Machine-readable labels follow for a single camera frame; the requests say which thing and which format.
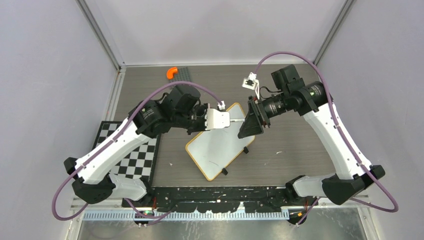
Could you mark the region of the whiteboard marker pen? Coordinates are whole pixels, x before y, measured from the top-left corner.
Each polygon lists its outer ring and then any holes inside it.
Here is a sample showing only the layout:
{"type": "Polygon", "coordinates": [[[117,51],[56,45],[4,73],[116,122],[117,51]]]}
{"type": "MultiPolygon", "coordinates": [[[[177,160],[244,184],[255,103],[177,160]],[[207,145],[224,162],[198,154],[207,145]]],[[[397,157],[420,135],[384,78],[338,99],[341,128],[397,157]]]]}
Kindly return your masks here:
{"type": "Polygon", "coordinates": [[[231,123],[243,123],[245,121],[244,118],[232,118],[230,119],[231,123]]]}

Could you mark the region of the yellow framed whiteboard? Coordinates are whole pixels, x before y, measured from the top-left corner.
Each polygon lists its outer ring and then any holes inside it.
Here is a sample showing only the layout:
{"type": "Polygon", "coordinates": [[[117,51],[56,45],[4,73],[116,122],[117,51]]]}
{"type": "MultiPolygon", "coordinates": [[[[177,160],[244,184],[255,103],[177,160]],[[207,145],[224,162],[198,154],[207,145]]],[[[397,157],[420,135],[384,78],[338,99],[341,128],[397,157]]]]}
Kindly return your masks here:
{"type": "Polygon", "coordinates": [[[229,164],[240,154],[249,152],[255,137],[238,138],[241,126],[241,122],[234,122],[227,128],[200,132],[186,144],[185,151],[206,180],[226,175],[229,164]]]}

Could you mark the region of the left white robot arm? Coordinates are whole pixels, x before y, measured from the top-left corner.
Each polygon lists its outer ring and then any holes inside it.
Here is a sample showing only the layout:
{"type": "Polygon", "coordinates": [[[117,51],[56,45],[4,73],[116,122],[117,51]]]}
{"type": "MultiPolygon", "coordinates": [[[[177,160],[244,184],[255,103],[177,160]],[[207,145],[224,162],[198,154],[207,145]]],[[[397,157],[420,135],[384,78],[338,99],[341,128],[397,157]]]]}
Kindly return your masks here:
{"type": "Polygon", "coordinates": [[[148,207],[154,199],[148,181],[112,174],[111,170],[134,149],[171,128],[186,129],[189,134],[205,130],[207,105],[201,103],[200,97],[194,86],[179,84],[159,100],[146,99],[91,152],[78,159],[66,159],[64,165],[74,179],[75,195],[88,204],[112,197],[148,207]]]}

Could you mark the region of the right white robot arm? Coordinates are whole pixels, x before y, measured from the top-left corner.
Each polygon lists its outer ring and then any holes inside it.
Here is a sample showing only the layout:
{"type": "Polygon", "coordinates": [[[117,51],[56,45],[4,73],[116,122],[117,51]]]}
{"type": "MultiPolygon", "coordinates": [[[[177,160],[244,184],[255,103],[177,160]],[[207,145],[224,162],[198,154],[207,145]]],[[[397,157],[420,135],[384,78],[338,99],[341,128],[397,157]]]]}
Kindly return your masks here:
{"type": "Polygon", "coordinates": [[[381,165],[372,164],[366,157],[360,163],[355,159],[360,150],[345,130],[334,103],[328,101],[323,83],[305,84],[296,67],[291,64],[271,73],[277,88],[270,97],[250,96],[248,113],[238,138],[256,136],[271,126],[271,118],[283,113],[297,112],[312,127],[326,149],[335,173],[322,176],[300,175],[285,184],[285,198],[291,205],[299,205],[306,197],[324,197],[336,205],[367,189],[386,172],[381,165]]]}

